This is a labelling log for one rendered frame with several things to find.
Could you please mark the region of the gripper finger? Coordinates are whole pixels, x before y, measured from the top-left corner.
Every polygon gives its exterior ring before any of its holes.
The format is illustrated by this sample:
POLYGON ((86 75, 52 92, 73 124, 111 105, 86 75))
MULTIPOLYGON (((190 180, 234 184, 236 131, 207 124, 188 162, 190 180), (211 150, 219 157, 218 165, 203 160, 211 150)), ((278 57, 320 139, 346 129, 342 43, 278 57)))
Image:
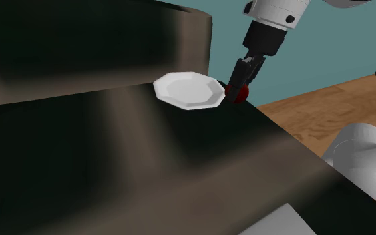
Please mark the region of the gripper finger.
POLYGON ((250 62, 250 69, 247 73, 246 84, 250 84, 256 78, 265 60, 266 57, 263 55, 256 55, 252 58, 250 62))
POLYGON ((246 83, 246 80, 250 77, 252 72, 252 57, 245 57, 243 59, 238 59, 234 70, 232 72, 230 81, 229 81, 229 90, 228 93, 232 91, 239 91, 243 85, 246 83))

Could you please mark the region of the red ball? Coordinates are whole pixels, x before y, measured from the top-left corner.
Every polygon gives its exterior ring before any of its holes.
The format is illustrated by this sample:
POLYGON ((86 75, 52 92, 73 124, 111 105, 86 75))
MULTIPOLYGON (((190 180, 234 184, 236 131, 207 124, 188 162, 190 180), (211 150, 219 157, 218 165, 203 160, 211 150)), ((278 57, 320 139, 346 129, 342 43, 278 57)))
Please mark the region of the red ball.
POLYGON ((228 84, 225 87, 224 93, 226 96, 225 100, 229 101, 230 103, 242 103, 249 95, 249 88, 246 83, 242 87, 228 84))

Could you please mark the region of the white octagonal plate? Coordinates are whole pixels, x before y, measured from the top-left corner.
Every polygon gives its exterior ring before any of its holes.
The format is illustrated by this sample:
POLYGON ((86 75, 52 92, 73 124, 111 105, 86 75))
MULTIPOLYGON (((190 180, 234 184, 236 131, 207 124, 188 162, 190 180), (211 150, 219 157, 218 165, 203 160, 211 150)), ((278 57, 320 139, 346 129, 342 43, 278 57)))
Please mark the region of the white octagonal plate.
POLYGON ((225 90, 214 78, 195 72, 172 72, 153 82, 158 100, 183 110, 218 107, 225 90))

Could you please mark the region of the dark brown sofa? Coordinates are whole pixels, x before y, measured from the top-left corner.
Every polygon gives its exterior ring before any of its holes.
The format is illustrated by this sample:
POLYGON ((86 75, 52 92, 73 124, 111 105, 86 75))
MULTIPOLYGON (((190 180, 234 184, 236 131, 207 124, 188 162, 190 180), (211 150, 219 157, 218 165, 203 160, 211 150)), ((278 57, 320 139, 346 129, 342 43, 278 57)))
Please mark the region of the dark brown sofa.
POLYGON ((156 0, 0 0, 0 235, 240 235, 283 204, 376 235, 376 201, 252 104, 156 98, 211 35, 156 0))

